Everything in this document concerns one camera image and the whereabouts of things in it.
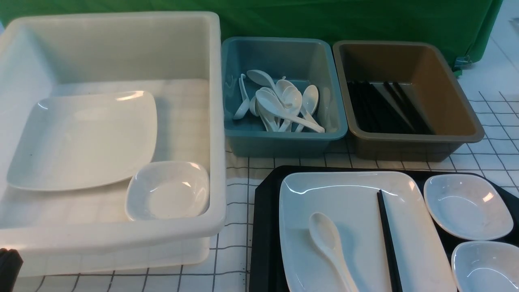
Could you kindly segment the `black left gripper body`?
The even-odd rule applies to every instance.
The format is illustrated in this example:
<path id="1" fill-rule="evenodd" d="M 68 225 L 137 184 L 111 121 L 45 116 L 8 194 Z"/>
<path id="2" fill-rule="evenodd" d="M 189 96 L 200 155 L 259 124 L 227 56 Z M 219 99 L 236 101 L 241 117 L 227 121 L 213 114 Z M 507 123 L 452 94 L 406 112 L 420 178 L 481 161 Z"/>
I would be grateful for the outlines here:
<path id="1" fill-rule="evenodd" d="M 15 249 L 0 249 L 0 291 L 11 292 L 17 280 L 23 260 Z"/>

